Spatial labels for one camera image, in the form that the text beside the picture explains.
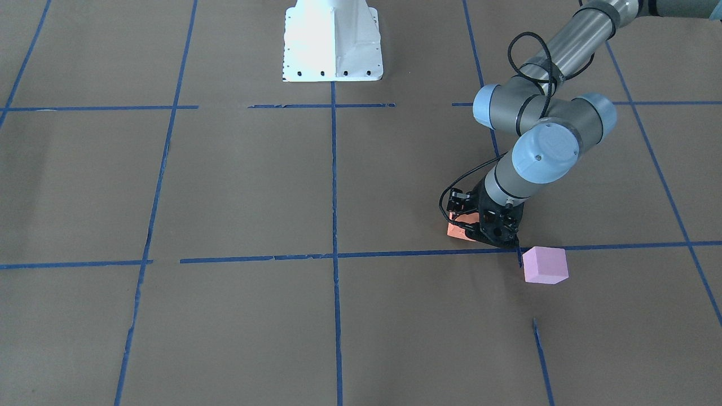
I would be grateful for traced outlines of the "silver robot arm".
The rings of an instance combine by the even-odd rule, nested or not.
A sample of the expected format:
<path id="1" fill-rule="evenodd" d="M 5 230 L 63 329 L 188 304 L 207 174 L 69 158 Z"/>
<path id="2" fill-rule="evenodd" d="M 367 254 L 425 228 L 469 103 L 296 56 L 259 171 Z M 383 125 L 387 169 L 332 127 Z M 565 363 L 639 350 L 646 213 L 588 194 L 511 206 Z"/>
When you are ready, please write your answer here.
<path id="1" fill-rule="evenodd" d="M 617 31 L 642 16 L 720 20 L 720 2 L 581 2 L 552 39 L 528 31 L 511 39 L 507 59 L 513 77 L 481 87 L 472 108 L 477 122 L 518 139 L 488 162 L 490 171 L 470 192 L 449 189 L 443 212 L 464 237 L 502 249 L 519 247 L 525 202 L 612 132 L 617 109 L 605 96 L 592 92 L 556 100 L 554 95 L 588 69 Z"/>

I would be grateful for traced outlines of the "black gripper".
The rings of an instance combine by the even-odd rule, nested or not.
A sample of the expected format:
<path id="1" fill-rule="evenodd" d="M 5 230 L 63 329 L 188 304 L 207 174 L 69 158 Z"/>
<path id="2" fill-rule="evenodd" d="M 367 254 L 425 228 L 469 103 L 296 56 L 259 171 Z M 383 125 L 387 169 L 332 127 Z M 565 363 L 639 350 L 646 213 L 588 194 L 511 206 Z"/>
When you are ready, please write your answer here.
<path id="1" fill-rule="evenodd" d="M 498 205 L 486 192 L 484 182 L 477 183 L 471 194 L 472 213 L 477 213 L 479 219 L 465 229 L 465 236 L 501 249 L 518 249 L 525 205 Z"/>

